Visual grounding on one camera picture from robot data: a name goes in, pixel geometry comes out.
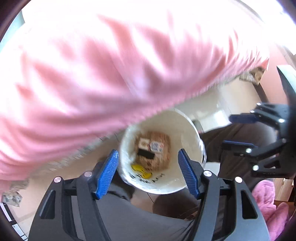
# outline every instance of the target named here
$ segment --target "pink bedding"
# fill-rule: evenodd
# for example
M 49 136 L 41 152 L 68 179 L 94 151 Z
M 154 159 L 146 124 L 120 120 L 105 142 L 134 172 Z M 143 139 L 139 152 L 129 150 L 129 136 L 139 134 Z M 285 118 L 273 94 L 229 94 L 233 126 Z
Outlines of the pink bedding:
M 143 4 L 73 4 L 49 22 L 24 25 L 5 46 L 0 193 L 96 137 L 267 69 L 260 38 L 225 13 L 183 1 Z

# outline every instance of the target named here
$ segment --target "white bucket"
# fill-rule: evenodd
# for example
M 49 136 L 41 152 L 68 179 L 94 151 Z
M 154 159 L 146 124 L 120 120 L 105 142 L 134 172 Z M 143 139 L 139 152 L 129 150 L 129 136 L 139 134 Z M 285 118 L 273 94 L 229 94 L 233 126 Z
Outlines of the white bucket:
M 153 171 L 149 179 L 141 178 L 140 173 L 131 167 L 136 158 L 135 138 L 146 131 L 166 133 L 171 140 L 171 157 L 168 169 Z M 191 120 L 179 110 L 164 111 L 127 128 L 119 148 L 118 173 L 127 184 L 145 192 L 153 194 L 177 192 L 186 187 L 178 164 L 178 151 L 181 148 L 185 149 L 190 159 L 200 162 L 204 167 L 206 163 L 204 144 Z

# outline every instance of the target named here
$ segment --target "pink plush fabric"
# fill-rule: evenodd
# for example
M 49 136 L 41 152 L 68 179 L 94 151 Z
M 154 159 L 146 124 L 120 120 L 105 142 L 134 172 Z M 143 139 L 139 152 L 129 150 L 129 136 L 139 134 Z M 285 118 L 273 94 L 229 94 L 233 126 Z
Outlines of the pink plush fabric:
M 259 182 L 252 191 L 252 195 L 263 214 L 267 224 L 271 241 L 274 241 L 283 231 L 287 219 L 289 206 L 282 202 L 277 208 L 274 205 L 275 187 L 268 180 Z
M 0 192 L 96 137 L 268 66 L 260 33 L 227 8 L 97 2 L 51 9 L 1 52 Z

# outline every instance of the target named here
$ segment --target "metal pin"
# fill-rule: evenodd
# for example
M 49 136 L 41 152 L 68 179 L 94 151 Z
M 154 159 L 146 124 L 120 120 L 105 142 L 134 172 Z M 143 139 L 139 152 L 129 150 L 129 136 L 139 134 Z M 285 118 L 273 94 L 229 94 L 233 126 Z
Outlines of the metal pin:
M 253 169 L 253 171 L 258 171 L 259 170 L 259 166 L 258 165 L 254 165 L 252 169 Z
M 241 177 L 236 177 L 236 178 L 235 178 L 235 181 L 236 181 L 237 183 L 242 183 L 242 178 L 241 178 Z
M 210 177 L 212 175 L 211 171 L 204 171 L 204 175 L 206 177 Z
M 92 175 L 91 171 L 87 171 L 87 172 L 84 173 L 85 177 L 91 177 L 91 175 Z
M 61 177 L 55 177 L 55 178 L 54 178 L 54 182 L 55 182 L 55 183 L 59 183 L 61 180 L 62 180 Z

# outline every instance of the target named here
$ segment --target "person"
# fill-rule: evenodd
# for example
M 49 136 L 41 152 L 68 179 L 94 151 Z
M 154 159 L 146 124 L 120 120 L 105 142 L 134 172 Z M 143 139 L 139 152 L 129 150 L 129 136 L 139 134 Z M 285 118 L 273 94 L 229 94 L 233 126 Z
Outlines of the person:
M 245 157 L 223 151 L 221 143 L 223 140 L 230 140 L 265 146 L 276 140 L 275 131 L 271 127 L 262 123 L 230 124 L 203 133 L 200 137 L 206 147 L 207 161 L 220 162 L 218 177 L 234 179 L 240 176 L 251 191 L 263 180 L 250 175 L 250 167 Z M 112 241 L 187 240 L 200 200 L 196 200 L 185 188 L 176 193 L 158 196 L 153 205 L 153 213 L 149 213 L 131 204 L 134 191 L 135 188 L 125 184 L 116 173 L 107 195 L 97 201 Z M 222 227 L 223 204 L 224 197 L 220 196 L 215 237 L 220 235 Z M 77 201 L 74 200 L 72 205 L 78 238 L 85 240 L 82 225 L 79 223 Z

